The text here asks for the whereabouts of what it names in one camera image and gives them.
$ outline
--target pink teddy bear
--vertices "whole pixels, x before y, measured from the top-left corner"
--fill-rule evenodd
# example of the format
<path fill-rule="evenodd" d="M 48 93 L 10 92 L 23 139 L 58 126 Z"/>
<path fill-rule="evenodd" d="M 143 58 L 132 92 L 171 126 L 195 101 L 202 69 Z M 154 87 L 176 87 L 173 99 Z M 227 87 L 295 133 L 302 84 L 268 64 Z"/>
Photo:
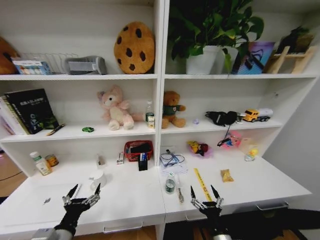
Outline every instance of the pink teddy bear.
<path fill-rule="evenodd" d="M 143 116 L 128 113 L 130 103 L 123 101 L 123 93 L 118 85 L 113 85 L 109 91 L 97 92 L 101 107 L 105 110 L 102 118 L 109 122 L 110 130 L 118 130 L 120 126 L 129 130 L 134 127 L 134 118 L 136 121 L 142 121 Z"/>

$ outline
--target green sweater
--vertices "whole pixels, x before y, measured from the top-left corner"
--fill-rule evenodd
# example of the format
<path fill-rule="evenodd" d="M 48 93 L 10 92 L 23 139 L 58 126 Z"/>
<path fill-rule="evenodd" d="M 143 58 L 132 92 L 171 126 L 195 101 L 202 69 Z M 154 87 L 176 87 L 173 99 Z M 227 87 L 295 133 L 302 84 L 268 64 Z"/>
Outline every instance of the green sweater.
<path fill-rule="evenodd" d="M 181 105 L 176 106 L 163 106 L 163 115 L 172 116 L 176 114 L 176 111 L 180 111 Z"/>

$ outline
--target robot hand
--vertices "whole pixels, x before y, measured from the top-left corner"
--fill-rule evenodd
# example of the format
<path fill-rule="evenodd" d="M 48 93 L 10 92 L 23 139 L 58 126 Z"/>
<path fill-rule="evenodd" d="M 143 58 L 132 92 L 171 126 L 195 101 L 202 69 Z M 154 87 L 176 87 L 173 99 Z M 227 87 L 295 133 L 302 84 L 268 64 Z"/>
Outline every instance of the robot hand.
<path fill-rule="evenodd" d="M 95 205 L 100 199 L 100 184 L 96 188 L 93 195 L 88 198 L 74 198 L 71 199 L 75 194 L 78 185 L 72 188 L 66 196 L 62 197 L 64 202 L 64 209 L 66 211 L 62 221 L 59 225 L 55 226 L 56 230 L 67 230 L 74 236 L 76 233 L 76 227 L 78 225 L 78 219 L 80 215 Z"/>
<path fill-rule="evenodd" d="M 224 199 L 219 196 L 218 191 L 212 185 L 211 189 L 213 191 L 214 197 L 216 198 L 216 201 L 204 201 L 201 203 L 196 199 L 195 192 L 191 186 L 191 203 L 202 214 L 206 215 L 208 224 L 210 226 L 210 234 L 213 237 L 224 236 L 225 238 L 222 239 L 231 239 L 229 235 L 225 235 L 227 234 L 228 230 L 223 227 L 221 225 L 221 222 L 219 221 Z"/>

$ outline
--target drawer handle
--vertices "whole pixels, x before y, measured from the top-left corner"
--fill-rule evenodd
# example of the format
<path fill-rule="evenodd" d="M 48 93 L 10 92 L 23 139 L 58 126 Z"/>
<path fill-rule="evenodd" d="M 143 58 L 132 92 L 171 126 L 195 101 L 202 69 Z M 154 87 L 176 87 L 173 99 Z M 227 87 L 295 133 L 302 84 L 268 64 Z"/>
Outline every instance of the drawer handle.
<path fill-rule="evenodd" d="M 189 218 L 187 217 L 187 215 L 185 215 L 185 219 L 186 219 L 188 222 L 194 222 L 194 221 L 205 220 L 205 219 L 207 219 L 207 217 L 205 216 L 205 217 L 201 217 L 201 218 L 189 219 Z"/>
<path fill-rule="evenodd" d="M 283 203 L 283 205 L 281 205 L 281 206 L 275 206 L 275 207 L 263 208 L 263 207 L 260 207 L 260 206 L 256 205 L 256 207 L 257 207 L 260 211 L 268 211 L 268 210 L 275 210 L 275 209 L 287 209 L 289 206 L 290 206 L 290 204 L 287 203 L 286 201 Z"/>
<path fill-rule="evenodd" d="M 115 229 L 115 230 L 106 230 L 106 227 L 103 227 L 103 233 L 104 234 L 112 234 L 112 233 L 119 233 L 119 232 L 124 232 L 124 231 L 130 231 L 130 230 L 136 230 L 136 229 L 141 229 L 144 225 L 144 221 L 141 221 L 141 225 L 139 226 L 134 226 L 130 228 L 121 228 L 121 229 Z"/>

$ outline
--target lid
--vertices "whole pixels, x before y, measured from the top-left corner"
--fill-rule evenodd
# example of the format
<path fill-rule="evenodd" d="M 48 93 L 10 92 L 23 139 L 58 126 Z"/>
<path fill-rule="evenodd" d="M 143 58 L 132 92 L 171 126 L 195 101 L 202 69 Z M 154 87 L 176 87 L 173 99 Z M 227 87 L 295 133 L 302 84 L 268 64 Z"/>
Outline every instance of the lid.
<path fill-rule="evenodd" d="M 89 179 L 90 180 L 98 180 L 100 179 L 102 176 L 104 175 L 104 171 L 102 170 L 97 170 L 97 171 L 94 171 L 90 174 L 89 176 Z"/>
<path fill-rule="evenodd" d="M 39 156 L 40 156 L 40 154 L 37 151 L 34 151 L 34 152 L 30 153 L 30 157 L 32 157 L 33 159 L 35 159 L 35 158 L 37 158 Z"/>

